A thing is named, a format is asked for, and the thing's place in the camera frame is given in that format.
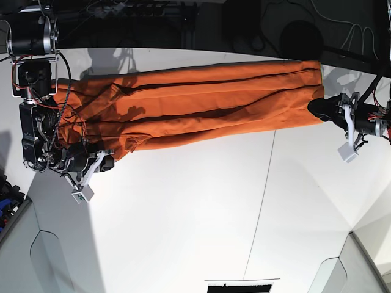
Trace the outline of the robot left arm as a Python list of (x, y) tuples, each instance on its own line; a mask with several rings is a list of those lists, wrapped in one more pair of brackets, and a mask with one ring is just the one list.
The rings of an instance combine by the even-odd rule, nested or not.
[(378, 67), (378, 73), (362, 95), (354, 92), (352, 96), (341, 93), (329, 99), (318, 98), (309, 102), (307, 106), (309, 112), (323, 122), (331, 121), (342, 128), (348, 139), (345, 147), (354, 154), (362, 145), (367, 143), (364, 139), (367, 135), (382, 137), (390, 141), (390, 136), (384, 135), (385, 131), (390, 133), (390, 101), (384, 107), (379, 104), (376, 98), (376, 88), (381, 78), (390, 70), (390, 1), (372, 2), (375, 5), (373, 9), (374, 18), (384, 28), (384, 36), (379, 38), (383, 41), (381, 48), (384, 52), (380, 55), (375, 50), (375, 33), (372, 28), (363, 27), (359, 23), (347, 20), (329, 18), (317, 9), (313, 1), (311, 3), (320, 18), (332, 23), (350, 25), (349, 32), (340, 49), (334, 50), (341, 56), (364, 60), (364, 55), (355, 55), (349, 49), (345, 50), (344, 48), (351, 46), (354, 31), (358, 29), (361, 36), (361, 52), (364, 52), (365, 33), (366, 31), (370, 32), (371, 48), (375, 57), (372, 63)]

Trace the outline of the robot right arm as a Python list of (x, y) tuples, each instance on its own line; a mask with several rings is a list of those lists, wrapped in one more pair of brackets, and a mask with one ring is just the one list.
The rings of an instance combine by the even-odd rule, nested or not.
[(94, 173), (114, 166), (112, 150), (96, 150), (81, 126), (78, 142), (60, 145), (60, 124), (65, 112), (75, 114), (68, 100), (56, 103), (59, 30), (49, 1), (1, 1), (1, 20), (7, 26), (6, 48), (12, 63), (12, 93), (19, 105), (23, 159), (27, 168), (43, 173), (58, 172), (72, 186), (72, 194), (83, 197)]

